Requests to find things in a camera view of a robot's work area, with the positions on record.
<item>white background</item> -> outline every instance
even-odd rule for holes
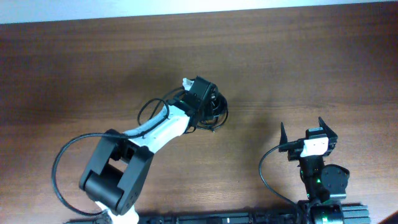
[[[375,0],[0,0],[0,24],[376,2]]]

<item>wood grain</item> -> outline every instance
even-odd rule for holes
[[[396,3],[0,25],[0,222],[77,217],[56,199],[50,169],[81,133],[134,128],[149,99],[197,75],[218,85],[230,117],[216,133],[174,139],[153,160],[138,212],[280,207],[262,184],[261,156],[302,138],[318,116],[339,135],[326,163],[348,168],[345,202],[379,222],[398,208]],[[78,179],[98,139],[76,143],[58,182],[98,210]],[[297,163],[272,154],[272,186],[305,199]]]

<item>table surface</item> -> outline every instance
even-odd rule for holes
[[[138,212],[284,207],[258,175],[279,143],[318,126],[339,135],[326,163],[351,171],[345,202],[379,222],[398,208],[396,3],[122,17],[0,25],[0,220],[61,223],[78,215],[55,197],[50,170],[69,139],[137,126],[143,104],[197,75],[229,103],[225,126],[173,139],[154,157]],[[62,158],[58,183],[71,204],[98,138]],[[297,162],[274,153],[265,177],[306,198]]]

